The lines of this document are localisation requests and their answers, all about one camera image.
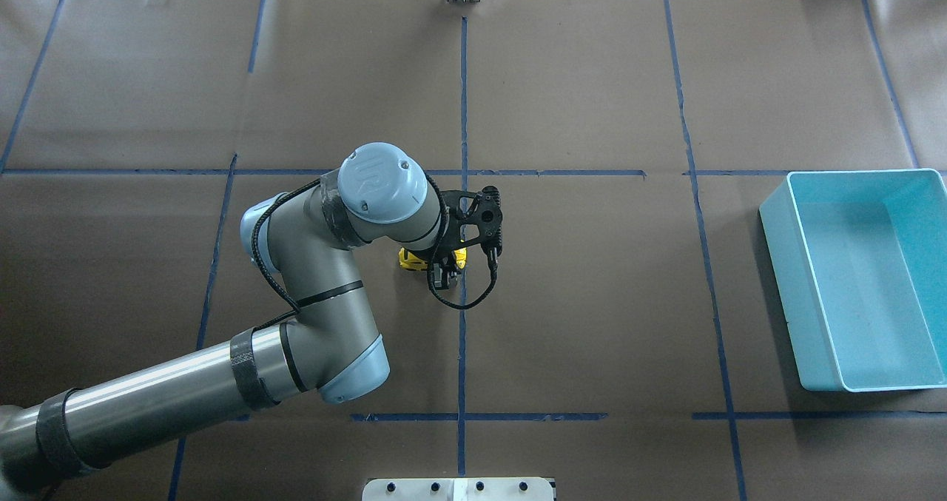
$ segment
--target ur logo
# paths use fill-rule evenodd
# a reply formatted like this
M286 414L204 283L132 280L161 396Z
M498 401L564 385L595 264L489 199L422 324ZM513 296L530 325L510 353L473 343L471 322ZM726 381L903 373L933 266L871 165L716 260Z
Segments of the ur logo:
M355 180L358 181L360 194L368 194L385 188L385 178L382 173L381 159L366 159L355 166Z

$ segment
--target yellow object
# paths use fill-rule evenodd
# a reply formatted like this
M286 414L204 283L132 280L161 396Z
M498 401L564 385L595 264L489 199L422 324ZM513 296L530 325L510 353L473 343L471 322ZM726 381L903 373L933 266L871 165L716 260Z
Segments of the yellow object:
M464 269L467 266L467 248L454 250L454 260L457 261L457 268ZM405 250L405 248L398 252L398 264L402 269L407 269L409 272L423 272L427 269L426 261L418 258L413 252Z

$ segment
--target cable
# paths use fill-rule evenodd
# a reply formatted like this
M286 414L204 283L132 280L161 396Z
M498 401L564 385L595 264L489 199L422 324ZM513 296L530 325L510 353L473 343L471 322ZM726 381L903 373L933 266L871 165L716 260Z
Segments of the cable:
M447 218L448 218L447 214L449 214L449 211L447 209L447 205L444 204L443 196L440 195L440 188L437 187L437 183L435 183L434 179L431 178L431 176L427 173L424 174L424 177L427 178L427 181L429 182L429 184L431 185L431 187L437 194L437 204L439 204L439 208L440 208L440 224L439 224L439 227L437 227L437 236L434 239L434 245L432 247L432 255L433 255L432 262L428 263L428 267L427 267L428 289L429 291L431 291L431 293L434 295L437 301L443 303L446 306L450 306L450 308L452 309L457 309L457 310L472 309L475 306L477 306L481 301L486 299L487 296L490 294L490 292L493 291L493 287L496 286L496 279L497 279L496 252L495 250L491 250L487 254L487 265L488 265L488 268L490 269L490 285L487 286L487 289L485 289L484 292L481 293L481 295L476 300L473 300L473 302L468 303L466 305L457 305L456 303L452 303L444 299L439 293L437 293L437 289L434 288L433 259L437 256L437 250L439 250L441 241L443 241L444 235L446 235ZM280 283L278 283L277 280L273 278L273 275L270 274L270 271L268 271L268 269L266 268L266 265L263 264L263 256L260 255L260 229L263 228L264 222L267 221L268 218L270 218L271 215L273 215L275 210L280 208L282 204L284 204L287 201L290 201L292 198L297 197L297 195L300 195L304 193L305 191L315 188L319 184L319 181L320 181L320 178L315 178L315 180L311 181L311 183L304 184L301 187L294 190L293 192L290 192L289 194L281 195L279 198L277 198L276 201L273 202L272 205L270 205L269 208L263 211L263 214L261 214L260 217L257 219L257 223L255 223L253 226L253 232L250 237L250 249L251 249L251 253L253 254L253 261L254 263L256 263L257 269L260 270L260 274L263 275L263 278L266 279L266 282L270 285L270 287L274 290L274 292L276 292L281 298L283 298L284 301L287 302L287 304L290 306L290 310L288 312L284 312L281 315L278 315L277 317L271 319L270 321L264 323L263 325L258 326L258 328L256 329L266 329L268 328L268 326L273 326L276 323L280 323L283 320L286 320L295 315L298 315L299 310L300 310L299 305L297 304L297 302L295 302L295 299L293 299L291 295L289 295L289 293L286 291L286 289L284 289L283 286L280 285Z
M451 309L472 309L479 305L481 301L486 299L487 296L490 295L490 292L493 291L493 287L496 286L496 251L493 250L487 255L487 267L490 269L490 285L487 286L487 289L485 289L483 293L481 293L480 297L478 297L476 300L473 300L473 302L470 302L466 305L457 305L456 303L444 299L439 293L437 293L437 289L434 288L434 259L437 258L437 250L440 248L440 242L443 241L444 235L447 232L447 214L450 212L447 209L447 205L444 204L444 198L442 195L440 195L440 189L437 188L437 184L434 183L433 178L431 178L431 176L427 175L426 173L424 174L424 177L427 178L427 181L431 187L434 188L434 191L437 194L437 204L439 204L440 207L440 225L437 227L437 236L434 238L434 245L431 248L431 262L427 264L427 289L431 291L432 295L437 299L437 301L443 303L446 306L450 306Z
M251 235L250 237L250 249L253 252L253 261L257 264L257 269L259 269L260 273L263 274L263 278L266 279L266 282L269 283L270 287L278 295L280 295L280 297L283 298L284 301L288 303L291 309L293 309L291 310L291 313L287 313L288 315L286 316L286 318L293 315L298 315L299 305L297 304L297 302L295 302L295 299L293 299L289 295L286 289L284 289L283 286L280 285L280 283L278 283L277 280L273 278L273 275L270 275L270 271L268 271L268 269L266 268L266 265L263 264L263 258L260 256L260 228L263 227L263 222L267 221L267 218L270 218L270 215L273 214L274 211L277 210L277 208L280 208L280 205L284 204L287 201L290 201L292 198L297 197L297 195L300 195L303 192L310 190L311 188L315 188L319 184L319 181L320 181L320 178L315 178L315 181L311 181L311 183L304 184L301 187L294 190L293 192L290 192L289 194L281 195L276 201L273 202L272 205L270 205L268 209L266 209L266 211L263 212L263 214L260 215L260 218L258 218L257 223L254 224L253 226L253 235ZM267 323L267 325L273 325L273 323L274 322L271 320L271 323Z

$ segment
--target blue tape line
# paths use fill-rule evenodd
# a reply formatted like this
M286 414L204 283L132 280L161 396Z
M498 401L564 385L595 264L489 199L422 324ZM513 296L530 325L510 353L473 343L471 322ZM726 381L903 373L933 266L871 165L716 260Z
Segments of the blue tape line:
M467 275L460 276L460 305L467 303ZM467 315L460 312L457 355L457 476L467 474Z
M210 259L210 273L207 275L207 289L203 293L203 310L200 312L200 328L197 332L195 350L203 349L203 337L207 332L207 319L210 317L210 298L214 291L214 282L217 280L217 264L220 262L220 241L223 239L223 224L227 220L227 208L230 207L230 191L234 185L234 167L237 165L237 154L230 161L230 170L227 174L227 185L223 190L223 204L220 205L220 220L217 221L217 237L214 239L214 254Z
M644 170L470 170L476 176L640 176Z
M717 334L717 357L720 360L721 382L724 384L724 400L727 403L727 422L730 427L730 446L733 451L733 466L737 474L737 490L741 501L747 501L747 484L744 481L744 462L740 452L740 437L737 436L737 420L734 417L733 394L730 390L730 375L727 370L727 352L724 350L724 330L720 324L720 310L717 306L717 289L714 287L713 268L710 266L710 245L707 243L707 231L704 228L704 211L701 211L700 189L697 185L697 166L694 161L694 148L684 117L684 84L681 80L681 67L677 59L677 45L674 40L674 23L670 13L670 0L664 0L664 12L667 19L667 40L670 43L670 60L674 68L674 83L677 87L677 106L681 116L681 130L687 145L687 167L690 168L690 190L693 194L694 212L697 217L697 231L701 239L701 251L704 253L704 274L707 276L707 288L710 289L710 304L713 306L714 332Z
M467 190L467 16L460 19L460 188ZM460 275L460 305L467 303L467 275ZM460 310L457 344L457 476L467 475L467 315Z
M696 170L691 172L687 170L681 175L690 176L693 173L696 173L698 177L704 176L785 176L790 172L811 172L811 171L825 171L825 170Z
M331 170L322 168L243 168L234 170L237 176L321 176Z
M227 185L223 190L223 203L220 205L220 220L217 221L217 237L214 239L214 254L210 259L210 272L207 274L207 289L203 293L203 308L200 311L200 326L197 330L197 343L195 351L203 349L203 337L207 332L207 317L210 316L210 296L214 291L214 281L217 279L217 262L220 261L220 239L223 238L223 224L227 219L227 207L230 207L230 191L233 190L234 167L237 165L237 154L230 160L230 170L227 172ZM178 482L181 478L181 466L183 463L183 450L185 450L186 437L181 437L178 441L177 454L175 455L175 467L172 470L172 484L168 488L168 501L177 499Z
M229 170L108 169L108 168L10 168L4 174L30 176L226 176Z
M887 72L885 56L882 55L882 47L878 43L878 35L875 32L875 22L872 20L872 9L869 7L869 0L862 0L862 10L865 11L865 22L869 25L869 35L872 36L872 46L875 48L875 56L878 57L878 64L882 67L882 77L885 79L885 86L889 90L891 104L894 106L894 113L897 116L897 126L900 127L900 134L904 137L904 144L907 146L907 153L911 157L911 165L914 168L919 167L917 163L917 153L914 152L914 142L911 141L911 135L907 132L907 124L904 124L904 115L900 111L900 103L897 102L897 94L894 92L894 86L891 84L891 76Z
M883 420L883 419L924 419L947 420L947 412L923 412L919 410L825 410L825 411L767 411L738 412L737 420ZM723 412L696 412L691 420L727 420Z
M23 123L23 115L27 112L27 105L30 103L30 96L33 95L33 88L36 87L36 79L40 74L40 68L43 66L43 60L47 57L47 50L50 48L50 40L56 31L58 17L62 12L62 5L65 0L58 1L56 12L53 13L53 19L50 20L50 28L47 29L47 36L43 39L43 46L40 48L40 55L36 57L36 64L33 65L33 73L30 74L30 80L27 82L27 91L23 93L23 100L20 100L20 110L17 110L16 118L13 119L13 127L10 128L10 136L7 137L7 146L3 150L3 157L0 157L0 174L4 173L7 167L7 160L10 159L10 153L13 151L13 143L16 141L16 135L20 131L20 124Z
M368 421L381 423L382 421L457 421L454 413L407 413L407 414L352 414L352 421Z
M239 168L234 170L237 176L321 176L332 171L328 168ZM779 175L787 174L790 170L698 170L697 175ZM432 176L463 176L464 170L426 170ZM55 175L55 176L226 176L230 170L220 168L10 168L4 171L9 175ZM510 169L510 170L478 170L469 169L468 175L491 177L521 177L521 176L581 176L581 177L613 177L638 176L647 177L644 170L537 170L537 169Z
M168 501L176 501L177 486L181 481L181 466L183 465L183 447L187 438L178 438L178 449L175 452L175 467L172 468L172 484L168 487Z
M604 412L551 412L551 413L467 413L470 421L599 421L605 420Z
M608 414L604 412L464 412L464 421L599 421L605 420L606 417L608 417ZM351 415L352 421L356 421L356 423L384 423L385 421L457 421L459 418L460 414L436 412Z
M247 73L253 73L254 66L257 65L257 46L260 45L260 27L263 26L263 8L266 6L266 0L260 0L260 9L257 11L257 29L253 32L253 46L250 48L250 64L246 67Z
M464 191L467 190L467 174L467 16L463 16L460 19L460 187Z

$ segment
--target plastic bin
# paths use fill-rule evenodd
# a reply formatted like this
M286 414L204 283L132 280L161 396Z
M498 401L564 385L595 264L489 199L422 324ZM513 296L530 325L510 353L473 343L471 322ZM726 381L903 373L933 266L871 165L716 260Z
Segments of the plastic bin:
M805 389L947 387L937 171L792 172L760 214Z

